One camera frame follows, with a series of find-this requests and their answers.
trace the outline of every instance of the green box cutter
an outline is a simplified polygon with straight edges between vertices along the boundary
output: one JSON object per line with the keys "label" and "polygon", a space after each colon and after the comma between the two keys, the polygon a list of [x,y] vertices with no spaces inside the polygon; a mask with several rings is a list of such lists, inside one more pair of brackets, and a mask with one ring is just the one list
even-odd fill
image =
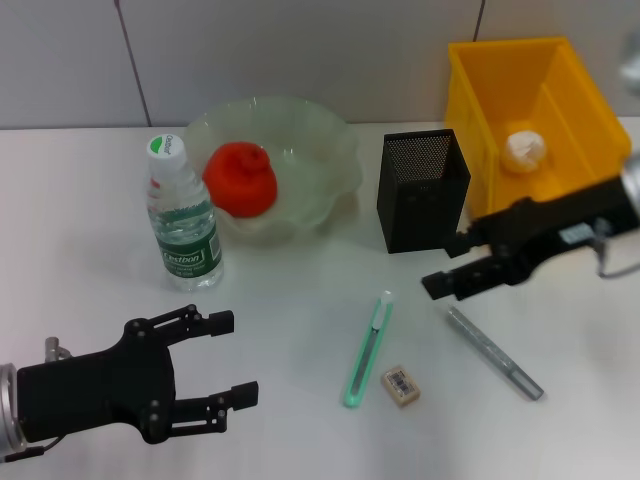
{"label": "green box cutter", "polygon": [[349,376],[349,382],[347,383],[343,399],[345,407],[356,408],[362,403],[376,354],[382,342],[382,336],[393,312],[393,301],[393,294],[385,291],[376,302],[373,315],[371,315],[371,321],[369,322],[369,328],[362,340],[356,363]]}

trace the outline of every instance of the red object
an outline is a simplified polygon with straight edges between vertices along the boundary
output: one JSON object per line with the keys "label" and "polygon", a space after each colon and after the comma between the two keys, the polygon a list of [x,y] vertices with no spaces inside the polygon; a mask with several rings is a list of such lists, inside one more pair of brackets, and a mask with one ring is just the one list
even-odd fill
{"label": "red object", "polygon": [[234,217],[255,217],[278,196],[276,176],[265,150],[248,142],[226,143],[209,159],[202,179],[217,207]]}

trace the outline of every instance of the bottle label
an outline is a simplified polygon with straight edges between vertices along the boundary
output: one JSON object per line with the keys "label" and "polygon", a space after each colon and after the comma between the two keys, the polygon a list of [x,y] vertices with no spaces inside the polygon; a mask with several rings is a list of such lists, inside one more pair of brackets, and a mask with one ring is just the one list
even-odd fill
{"label": "bottle label", "polygon": [[216,268],[222,259],[216,226],[201,239],[185,245],[158,240],[164,266],[180,278],[196,278]]}

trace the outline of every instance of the barcode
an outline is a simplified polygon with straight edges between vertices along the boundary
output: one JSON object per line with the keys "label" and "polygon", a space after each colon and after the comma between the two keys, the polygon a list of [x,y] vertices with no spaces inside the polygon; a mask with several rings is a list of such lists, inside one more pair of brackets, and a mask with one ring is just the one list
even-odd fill
{"label": "barcode", "polygon": [[411,392],[415,390],[413,388],[413,385],[407,384],[407,382],[405,381],[406,377],[404,375],[404,372],[402,372],[401,370],[395,373],[392,373],[391,375],[389,375],[388,378],[389,380],[391,380],[391,384],[393,385],[393,388],[401,396],[409,395]]}

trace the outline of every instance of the white wall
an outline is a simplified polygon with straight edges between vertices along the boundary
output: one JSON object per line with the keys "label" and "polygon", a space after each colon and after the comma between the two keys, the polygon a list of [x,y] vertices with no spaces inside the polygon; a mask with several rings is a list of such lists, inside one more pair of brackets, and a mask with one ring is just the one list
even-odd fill
{"label": "white wall", "polygon": [[[350,121],[436,120],[446,45],[481,0],[121,0],[154,125],[234,98],[290,94]],[[0,2],[0,128],[146,124],[114,0]],[[487,0],[480,40],[567,35],[614,107],[638,0]]]}

